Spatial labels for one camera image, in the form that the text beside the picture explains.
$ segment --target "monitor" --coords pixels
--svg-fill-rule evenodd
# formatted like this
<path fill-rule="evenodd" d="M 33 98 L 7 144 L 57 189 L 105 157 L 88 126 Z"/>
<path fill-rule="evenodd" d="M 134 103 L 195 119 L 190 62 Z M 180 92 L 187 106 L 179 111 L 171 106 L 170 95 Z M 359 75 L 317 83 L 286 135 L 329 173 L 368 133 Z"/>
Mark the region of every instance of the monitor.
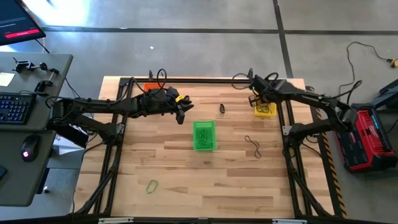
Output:
<path fill-rule="evenodd" d="M 21 0 L 0 0 L 0 46 L 45 37 Z"/>

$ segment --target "green plastic basket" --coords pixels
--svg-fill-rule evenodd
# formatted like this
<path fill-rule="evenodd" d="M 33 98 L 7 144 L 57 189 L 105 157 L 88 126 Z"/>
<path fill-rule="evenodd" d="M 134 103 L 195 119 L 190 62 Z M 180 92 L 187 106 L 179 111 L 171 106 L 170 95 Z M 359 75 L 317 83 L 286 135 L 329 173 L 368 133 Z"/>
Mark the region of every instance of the green plastic basket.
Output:
<path fill-rule="evenodd" d="M 217 149 L 216 123 L 214 121 L 193 122 L 193 150 Z"/>

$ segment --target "yellow basket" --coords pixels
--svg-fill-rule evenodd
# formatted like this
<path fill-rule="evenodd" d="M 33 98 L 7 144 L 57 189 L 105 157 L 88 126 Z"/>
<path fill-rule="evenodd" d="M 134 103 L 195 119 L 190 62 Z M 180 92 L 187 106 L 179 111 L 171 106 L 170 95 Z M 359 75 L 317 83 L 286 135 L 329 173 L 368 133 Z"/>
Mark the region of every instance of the yellow basket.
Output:
<path fill-rule="evenodd" d="M 268 103 L 268 111 L 266 111 L 266 113 L 261 111 L 261 107 L 262 106 L 265 107 L 265 105 L 266 103 L 256 105 L 254 107 L 254 115 L 262 117 L 270 117 L 270 116 L 275 116 L 277 114 L 276 103 Z"/>

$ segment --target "gray desk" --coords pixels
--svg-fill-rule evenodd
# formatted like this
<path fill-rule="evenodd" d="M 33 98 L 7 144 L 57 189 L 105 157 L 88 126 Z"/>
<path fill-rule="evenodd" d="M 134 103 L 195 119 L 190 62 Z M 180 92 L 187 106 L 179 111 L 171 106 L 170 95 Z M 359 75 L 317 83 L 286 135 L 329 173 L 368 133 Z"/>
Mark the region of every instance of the gray desk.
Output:
<path fill-rule="evenodd" d="M 63 81 L 68 73 L 72 62 L 72 55 L 64 54 L 29 54 L 29 53 L 9 53 L 0 52 L 0 72 L 14 73 L 15 76 L 9 86 L 0 86 L 1 92 L 17 93 L 21 90 L 34 91 L 37 83 L 41 80 L 48 80 L 51 72 L 36 69 L 34 72 L 23 71 L 18 74 L 12 71 L 15 68 L 15 57 L 17 60 L 30 60 L 34 65 L 44 62 L 49 68 L 55 68 L 60 71 L 59 75 L 52 78 L 53 86 L 47 87 L 45 91 L 50 96 L 58 96 L 60 94 Z M 45 129 L 50 116 L 50 109 L 45 105 L 46 97 L 37 96 L 35 106 L 30 114 L 26 125 L 19 126 L 14 124 L 2 124 L 1 130 L 18 130 L 18 131 L 42 131 Z"/>
<path fill-rule="evenodd" d="M 73 58 L 71 55 L 60 54 L 0 52 L 0 72 L 15 73 L 12 71 L 15 65 L 12 57 L 17 60 L 30 60 L 35 65 L 45 62 L 49 67 L 58 69 L 60 76 L 53 79 L 54 86 L 49 89 L 50 94 L 55 96 L 60 93 Z M 0 91 L 33 91 L 39 81 L 50 76 L 41 70 L 15 74 L 10 85 L 0 86 Z M 36 105 L 28 122 L 32 128 L 21 131 L 18 130 L 21 126 L 13 126 L 5 131 L 0 127 L 0 165 L 8 170 L 6 176 L 0 180 L 0 206 L 29 206 L 39 188 L 56 135 L 55 131 L 43 131 L 50 116 L 50 109 L 44 105 L 44 99 L 39 97 L 36 99 Z M 34 131 L 37 129 L 34 128 L 36 124 L 40 126 L 40 131 Z M 31 134 L 38 134 L 41 137 L 39 155 L 33 162 L 24 162 L 21 157 L 22 142 Z"/>

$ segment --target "wooden table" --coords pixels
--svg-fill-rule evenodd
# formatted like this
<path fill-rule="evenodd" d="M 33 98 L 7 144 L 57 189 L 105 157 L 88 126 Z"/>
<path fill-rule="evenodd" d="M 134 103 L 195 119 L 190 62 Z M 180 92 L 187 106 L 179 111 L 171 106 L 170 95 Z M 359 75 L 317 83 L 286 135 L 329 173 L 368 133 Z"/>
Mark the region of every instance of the wooden table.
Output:
<path fill-rule="evenodd" d="M 101 100 L 115 99 L 119 79 L 104 77 Z M 302 79 L 289 81 L 304 88 Z M 167 86 L 189 95 L 195 106 L 186 112 L 183 125 L 170 114 L 128 119 L 112 216 L 293 218 L 278 117 L 255 117 L 248 89 L 235 90 L 230 84 Z M 135 86 L 132 95 L 140 93 Z M 225 105 L 225 114 L 219 112 L 220 103 Z M 297 123 L 312 122 L 309 106 L 293 101 L 292 107 Z M 103 123 L 111 117 L 95 115 Z M 216 121 L 218 149 L 196 152 L 192 123 L 206 120 Z M 244 140 L 245 135 L 259 142 L 260 159 L 254 157 L 255 147 Z M 99 142 L 96 138 L 90 145 Z M 317 144 L 306 143 L 318 150 Z M 76 187 L 76 209 L 98 185 L 104 149 L 102 145 L 85 155 Z M 333 213 L 321 158 L 303 146 L 301 152 L 309 189 L 325 210 Z M 159 186 L 146 194 L 151 180 L 157 180 Z M 102 207 L 107 192 L 105 189 Z M 300 190 L 298 195 L 304 211 Z"/>

